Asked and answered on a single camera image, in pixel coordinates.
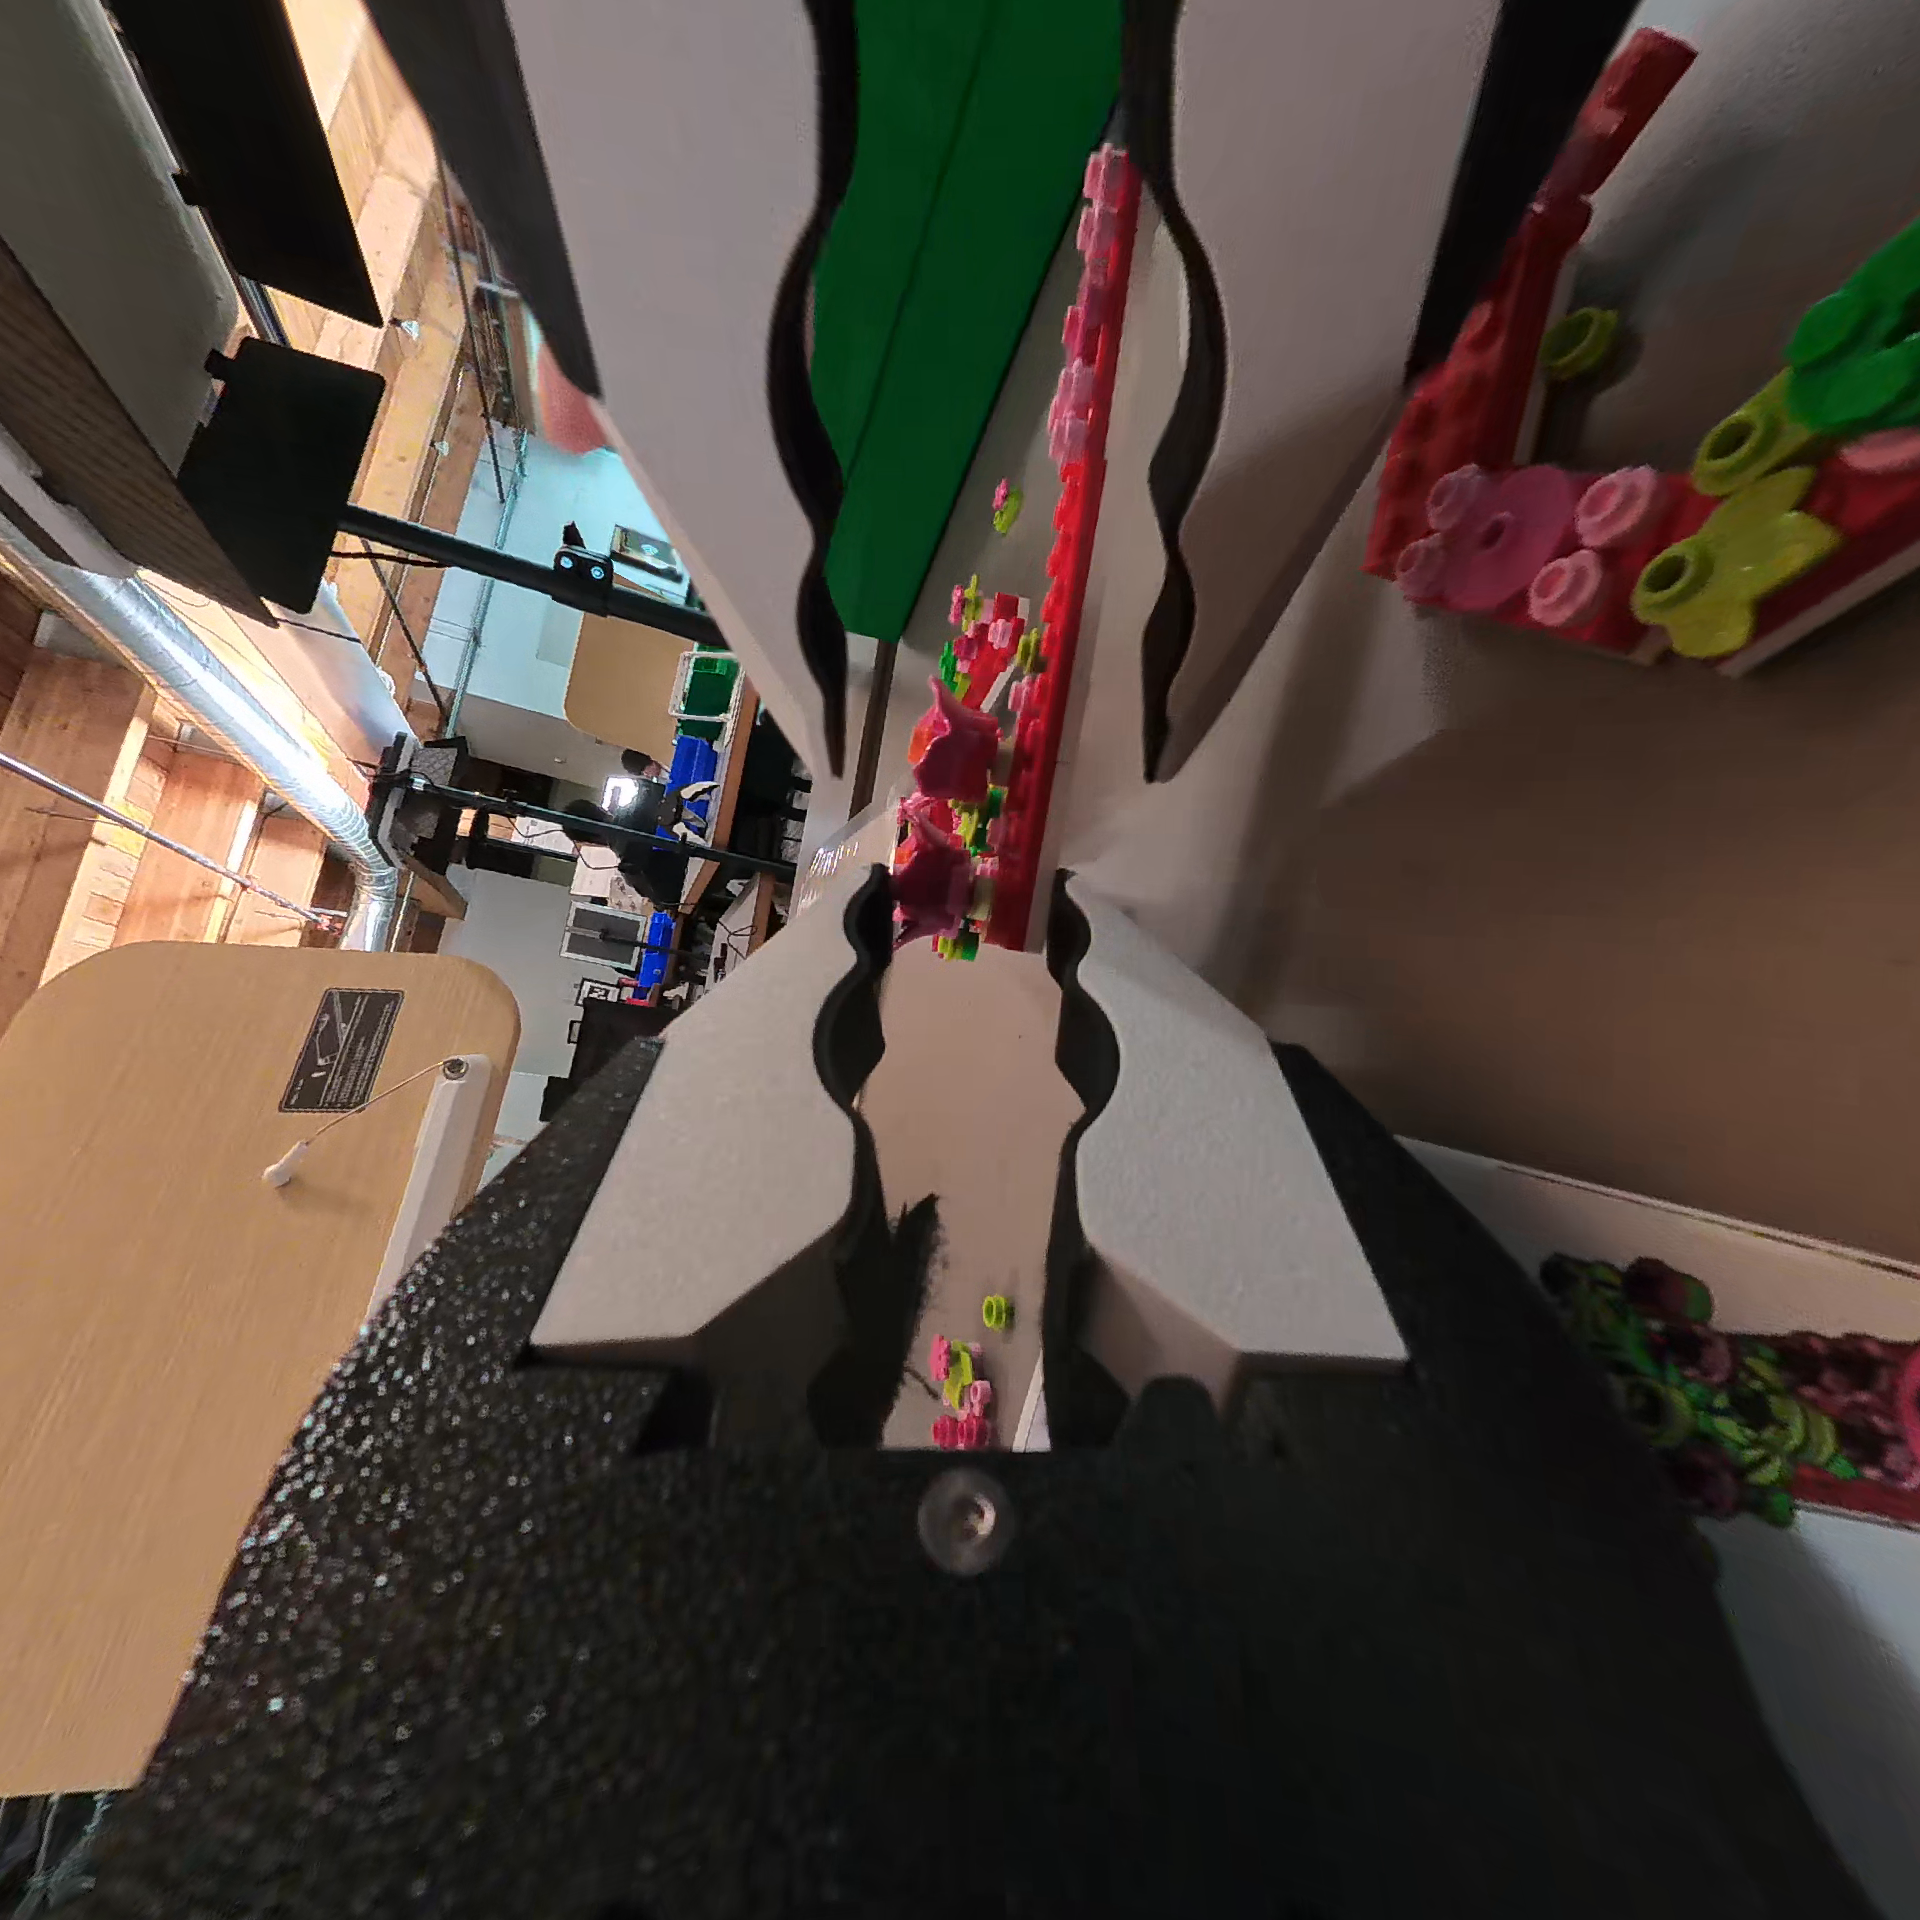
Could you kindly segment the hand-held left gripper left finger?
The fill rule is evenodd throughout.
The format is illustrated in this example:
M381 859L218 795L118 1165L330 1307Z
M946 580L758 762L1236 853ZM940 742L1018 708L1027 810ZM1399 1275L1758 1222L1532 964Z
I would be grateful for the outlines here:
M671 1022L534 1356L678 1377L730 1443L881 1441L895 1253L857 1095L892 954L890 873L844 868Z

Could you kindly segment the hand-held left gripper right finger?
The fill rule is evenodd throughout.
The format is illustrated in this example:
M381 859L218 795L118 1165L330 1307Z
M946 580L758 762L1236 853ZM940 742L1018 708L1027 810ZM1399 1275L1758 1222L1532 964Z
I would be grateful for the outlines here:
M1257 1377L1397 1371L1405 1339L1262 1027L1087 881L1047 917L1055 1066L1083 1110L1047 1229L1054 1427L1162 1378L1230 1412Z

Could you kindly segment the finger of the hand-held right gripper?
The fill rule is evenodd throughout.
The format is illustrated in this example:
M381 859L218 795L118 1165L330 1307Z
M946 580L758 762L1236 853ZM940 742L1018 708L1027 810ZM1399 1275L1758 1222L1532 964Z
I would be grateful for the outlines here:
M1499 4L1124 4L1119 122L1185 281L1148 460L1143 775L1225 713L1399 410Z
M577 383L815 777L849 750L844 471L811 284L852 175L852 6L507 4L595 373Z

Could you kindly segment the long red lego flower strip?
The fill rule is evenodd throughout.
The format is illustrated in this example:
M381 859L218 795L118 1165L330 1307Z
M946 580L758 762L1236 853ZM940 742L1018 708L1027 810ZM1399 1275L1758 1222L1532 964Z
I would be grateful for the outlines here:
M1058 497L1043 597L1030 603L1011 593L985 594L978 583L956 587L954 638L935 673L967 707L997 718L995 785L1044 807L1043 842L1087 612L1141 197L1143 178L1122 146L1105 142L1091 154L1074 228L1081 269L1044 418Z

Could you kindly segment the magenta lego rose orange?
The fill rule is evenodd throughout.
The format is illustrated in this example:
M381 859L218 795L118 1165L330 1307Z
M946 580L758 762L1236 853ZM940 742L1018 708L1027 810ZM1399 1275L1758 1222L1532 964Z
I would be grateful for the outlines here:
M927 679L931 707L908 739L917 791L933 801L974 804L997 780L1002 731L997 718L967 707L940 679Z

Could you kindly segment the pink lego flower cluster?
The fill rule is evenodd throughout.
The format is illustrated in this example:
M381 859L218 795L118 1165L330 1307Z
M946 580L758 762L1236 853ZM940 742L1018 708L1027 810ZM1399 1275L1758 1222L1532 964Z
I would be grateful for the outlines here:
M982 1371L981 1347L938 1334L927 1343L935 1395L931 1443L940 1451L985 1451L997 1443L997 1388Z

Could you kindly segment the lego instruction booklet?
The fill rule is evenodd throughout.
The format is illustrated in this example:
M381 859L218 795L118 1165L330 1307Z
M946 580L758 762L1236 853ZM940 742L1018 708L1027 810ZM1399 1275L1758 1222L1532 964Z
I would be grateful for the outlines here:
M1731 1611L1780 1743L1806 1777L1915 1798L1915 1265L1564 1172L1405 1140L1535 1266L1652 1257L1703 1279L1713 1323L1769 1347L1828 1411L1830 1462L1801 1468L1798 1548L1727 1551Z

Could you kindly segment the black flat panel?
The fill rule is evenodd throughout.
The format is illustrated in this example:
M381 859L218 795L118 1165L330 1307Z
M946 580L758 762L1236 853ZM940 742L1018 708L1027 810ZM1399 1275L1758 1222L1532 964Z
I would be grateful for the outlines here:
M245 278L381 322L281 2L109 2L186 201Z

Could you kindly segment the white board stand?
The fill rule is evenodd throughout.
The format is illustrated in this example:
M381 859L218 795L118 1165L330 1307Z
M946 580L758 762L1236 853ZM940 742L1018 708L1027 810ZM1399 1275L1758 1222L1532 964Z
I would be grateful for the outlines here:
M369 1297L365 1321L374 1318L404 1273L465 1209L475 1182L469 1161L489 1155L497 1066L486 1053L446 1057L429 1086L417 1132L407 1187Z

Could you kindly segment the stacked green plastic bins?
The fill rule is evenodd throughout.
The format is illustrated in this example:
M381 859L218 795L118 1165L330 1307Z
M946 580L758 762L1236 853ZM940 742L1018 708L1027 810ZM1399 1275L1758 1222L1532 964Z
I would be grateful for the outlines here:
M1119 83L1116 2L857 2L854 148L811 284L844 477L826 580L898 639Z

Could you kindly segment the black rig pole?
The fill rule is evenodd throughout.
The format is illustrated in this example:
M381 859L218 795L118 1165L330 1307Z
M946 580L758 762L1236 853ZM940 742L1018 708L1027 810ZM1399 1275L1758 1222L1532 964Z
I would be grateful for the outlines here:
M548 597L548 587L553 585L553 561L537 565L497 547L466 542L454 534L425 527L417 521L396 518L356 505L343 507L339 527L343 537L371 542L380 553L398 553L407 561L417 561L420 565L429 563L442 570L461 570L498 585L537 593L540 597L558 603ZM618 579L615 566L612 580L611 618L637 622L643 626L659 628L661 634L674 634L694 639L694 644L730 649L708 612L629 587Z

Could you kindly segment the black square panel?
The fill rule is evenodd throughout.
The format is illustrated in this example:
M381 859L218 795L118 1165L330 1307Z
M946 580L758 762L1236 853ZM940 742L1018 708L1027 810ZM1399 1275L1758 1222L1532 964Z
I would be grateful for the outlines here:
M177 483L245 583L274 609L314 609L386 396L371 367L245 339L211 351L219 387Z

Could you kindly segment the brown slatted panel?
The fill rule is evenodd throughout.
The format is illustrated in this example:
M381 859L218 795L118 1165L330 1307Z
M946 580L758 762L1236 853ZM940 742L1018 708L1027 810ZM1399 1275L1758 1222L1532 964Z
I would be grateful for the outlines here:
M2 252L2 505L51 563L156 573L274 626L47 297Z

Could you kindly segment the light wood board with label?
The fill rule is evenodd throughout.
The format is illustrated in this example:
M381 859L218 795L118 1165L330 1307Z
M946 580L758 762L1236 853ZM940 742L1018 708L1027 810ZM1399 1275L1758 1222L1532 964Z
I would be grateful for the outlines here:
M25 1002L2 1092L2 1789L129 1788L369 1297L446 1057L434 954L130 943Z

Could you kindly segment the thin metal rod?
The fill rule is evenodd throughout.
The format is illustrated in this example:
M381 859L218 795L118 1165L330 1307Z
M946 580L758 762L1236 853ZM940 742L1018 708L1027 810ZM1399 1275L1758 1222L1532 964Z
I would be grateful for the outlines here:
M23 782L37 787L41 793L46 793L46 795L51 795L60 802L66 802L70 807L82 810L87 815L91 815L98 823L107 823L109 827L133 831L138 839L151 844L156 847L162 847L164 853L170 853L173 857L180 857L180 859L195 863L196 868L202 868L206 873L213 873L218 881L230 885L233 890L269 903L271 908L276 908L286 917L303 921L309 926L323 926L323 927L331 927L331 930L343 930L345 927L348 914L340 908L316 908L316 905L309 905L309 903L298 903L298 900L284 897L284 894L276 894L262 881L257 881L257 877L237 871L236 867L230 867L230 863L227 863L227 862L222 862L213 854L206 854L206 853L199 853L199 851L186 846L183 842L173 839L166 831L159 831L151 823L138 821L133 814L123 812L121 807L114 807L107 801L95 801L95 797L82 793L81 788L76 788L73 785L66 785L66 782L43 772L41 769L33 765L33 764L13 756L13 754L2 751L2 771L6 775L15 777L15 780L23 780Z

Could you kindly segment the small red lego flower frame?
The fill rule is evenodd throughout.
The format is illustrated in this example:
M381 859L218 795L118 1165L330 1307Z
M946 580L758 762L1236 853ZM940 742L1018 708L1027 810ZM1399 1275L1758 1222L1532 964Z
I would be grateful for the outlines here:
M1452 349L1411 387L1364 566L1420 609L1738 679L1915 573L1917 238L1908 223L1806 310L1686 471L1532 462L1548 399L1593 378L1538 367L1574 309L1593 197L1693 57L1642 28L1601 71Z

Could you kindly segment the silver ventilation duct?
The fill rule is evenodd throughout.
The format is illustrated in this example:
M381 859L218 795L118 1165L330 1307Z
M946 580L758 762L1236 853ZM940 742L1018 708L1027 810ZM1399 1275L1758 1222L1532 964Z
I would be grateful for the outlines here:
M316 825L351 871L351 905L340 943L385 954L401 917L401 868L381 853L363 804L301 742L202 635L142 580L69 566L43 556L10 518L5 570L43 593L55 612L123 658L156 690L172 695L196 726L286 804Z

